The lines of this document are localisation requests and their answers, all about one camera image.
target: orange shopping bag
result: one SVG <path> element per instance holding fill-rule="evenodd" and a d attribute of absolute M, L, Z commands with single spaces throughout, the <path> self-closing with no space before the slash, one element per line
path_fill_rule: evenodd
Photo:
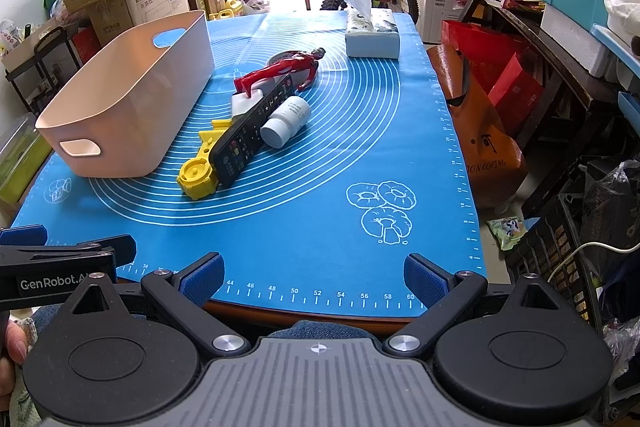
<path fill-rule="evenodd" d="M 447 99 L 476 207 L 493 208 L 508 201 L 527 176 L 522 151 L 505 134 L 466 59 L 450 44 L 436 46 L 428 55 Z"/>

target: finger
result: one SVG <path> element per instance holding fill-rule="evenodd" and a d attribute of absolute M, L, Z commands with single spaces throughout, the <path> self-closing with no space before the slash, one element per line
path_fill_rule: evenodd
<path fill-rule="evenodd" d="M 27 335 L 25 335 L 20 326 L 13 321 L 9 321 L 6 325 L 4 345 L 14 362 L 24 362 L 24 359 L 27 357 Z"/>
<path fill-rule="evenodd" d="M 0 396 L 0 411 L 8 411 L 9 410 L 9 402 L 11 401 L 11 395 Z"/>
<path fill-rule="evenodd" d="M 0 396 L 10 395 L 14 391 L 14 363 L 8 357 L 0 359 Z"/>

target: bottle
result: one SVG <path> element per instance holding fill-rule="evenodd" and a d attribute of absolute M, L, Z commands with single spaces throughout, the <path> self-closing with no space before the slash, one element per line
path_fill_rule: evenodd
<path fill-rule="evenodd" d="M 293 138 L 311 115 L 311 107 L 303 98 L 290 96 L 271 113 L 269 120 L 260 129 L 264 142 L 274 149 L 280 149 Z"/>

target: white bottle cap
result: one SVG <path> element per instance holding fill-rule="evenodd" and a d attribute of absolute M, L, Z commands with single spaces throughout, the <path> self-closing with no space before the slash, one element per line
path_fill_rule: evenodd
<path fill-rule="evenodd" d="M 269 147 L 281 149 L 291 138 L 291 131 L 289 126 L 279 118 L 270 118 L 260 129 L 260 136 Z"/>

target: white cloth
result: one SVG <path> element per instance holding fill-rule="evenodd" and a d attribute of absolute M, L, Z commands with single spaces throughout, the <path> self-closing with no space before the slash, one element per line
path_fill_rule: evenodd
<path fill-rule="evenodd" d="M 632 36 L 640 36 L 640 0 L 604 0 L 609 13 L 609 29 L 618 33 L 620 28 Z M 624 41 L 628 36 L 618 35 Z"/>

